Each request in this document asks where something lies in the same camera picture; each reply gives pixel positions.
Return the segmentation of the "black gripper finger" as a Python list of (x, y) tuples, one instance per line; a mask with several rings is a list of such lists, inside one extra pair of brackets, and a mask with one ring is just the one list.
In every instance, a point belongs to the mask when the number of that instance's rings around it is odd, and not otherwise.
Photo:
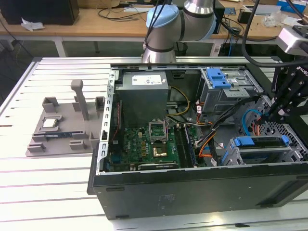
[(284, 111), (282, 112), (282, 115), (280, 114), (284, 101), (285, 97), (283, 95), (274, 97), (274, 101), (266, 113), (266, 120), (284, 120)]
[(308, 114), (308, 97), (295, 97), (286, 99), (279, 103), (278, 115), (280, 116), (302, 116)]

